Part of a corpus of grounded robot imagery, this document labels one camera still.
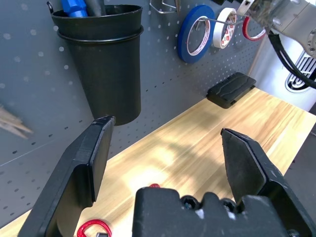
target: wooden table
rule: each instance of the wooden table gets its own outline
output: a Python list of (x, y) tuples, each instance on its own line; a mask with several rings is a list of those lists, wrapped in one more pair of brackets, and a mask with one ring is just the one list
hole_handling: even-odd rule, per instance
[[(232, 198), (223, 127), (257, 140), (284, 174), (315, 122), (314, 115), (258, 89), (226, 110), (204, 99), (110, 159), (98, 200), (82, 212), (78, 225), (100, 218), (110, 224), (114, 237), (131, 236), (135, 193), (152, 183), (198, 200), (207, 191)], [(3, 227), (0, 236), (16, 236), (28, 213)], [(86, 233), (94, 237), (99, 230), (93, 227)]]

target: gray wall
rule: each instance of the gray wall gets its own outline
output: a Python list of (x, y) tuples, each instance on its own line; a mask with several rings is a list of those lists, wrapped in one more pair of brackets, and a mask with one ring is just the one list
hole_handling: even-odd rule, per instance
[[(153, 1), (159, 6), (159, 0)], [(157, 14), (145, 0), (106, 0), (144, 8), (142, 112), (133, 122), (115, 127), (110, 157), (202, 100), (216, 83), (237, 71), (246, 74), (250, 68), (259, 42), (246, 40), (241, 25), (227, 48), (210, 47), (195, 64), (181, 61), (177, 34), (195, 5), (211, 6), (216, 16), (224, 7), (238, 7), (236, 2), (223, 6), (209, 0), (181, 2), (178, 17)], [(55, 10), (61, 9), (59, 1), (52, 3)], [(192, 49), (201, 39), (203, 25), (190, 38)], [(261, 31), (256, 24), (250, 27), (252, 33)], [(56, 30), (45, 0), (2, 1), (0, 104), (34, 134), (24, 140), (0, 130), (0, 227), (34, 205), (64, 149), (93, 120), (66, 44)]]

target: white appliance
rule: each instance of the white appliance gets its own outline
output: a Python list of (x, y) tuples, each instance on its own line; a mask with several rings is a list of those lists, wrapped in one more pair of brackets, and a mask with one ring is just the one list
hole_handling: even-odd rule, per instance
[[(307, 55), (298, 42), (285, 36), (280, 37), (292, 61), (296, 62), (301, 72), (309, 76), (316, 68), (316, 59)], [(259, 89), (305, 111), (309, 111), (316, 102), (316, 89), (306, 87), (304, 82), (283, 66), (267, 37), (259, 47), (248, 75), (257, 81)]]

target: red ring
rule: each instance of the red ring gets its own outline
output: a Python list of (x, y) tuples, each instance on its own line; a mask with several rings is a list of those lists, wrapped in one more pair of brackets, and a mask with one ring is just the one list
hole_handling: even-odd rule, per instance
[(254, 37), (251, 37), (249, 34), (248, 34), (248, 25), (249, 25), (249, 22), (250, 22), (250, 17), (246, 16), (245, 20), (243, 21), (243, 24), (242, 24), (242, 33), (243, 33), (243, 36), (250, 40), (250, 41), (258, 41), (258, 40), (261, 40), (265, 35), (266, 35), (266, 30), (263, 30), (262, 32), (260, 32), (257, 36), (254, 36)]
[(151, 188), (160, 188), (160, 185), (159, 184), (150, 184), (150, 187)]
[(82, 226), (79, 227), (79, 229), (77, 231), (77, 237), (87, 237), (84, 234), (84, 231), (92, 225), (102, 226), (106, 230), (106, 232), (108, 233), (108, 236), (109, 237), (112, 236), (112, 231), (111, 231), (110, 227), (104, 221), (94, 219), (94, 220), (87, 221), (86, 223), (84, 223)]

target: black plastic cup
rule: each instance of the black plastic cup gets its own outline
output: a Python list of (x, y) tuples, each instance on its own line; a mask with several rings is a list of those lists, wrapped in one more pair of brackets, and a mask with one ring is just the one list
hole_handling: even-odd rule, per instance
[(52, 13), (59, 37), (66, 40), (95, 119), (116, 117), (116, 125), (141, 111), (139, 40), (142, 7), (106, 5), (107, 15), (67, 17)]

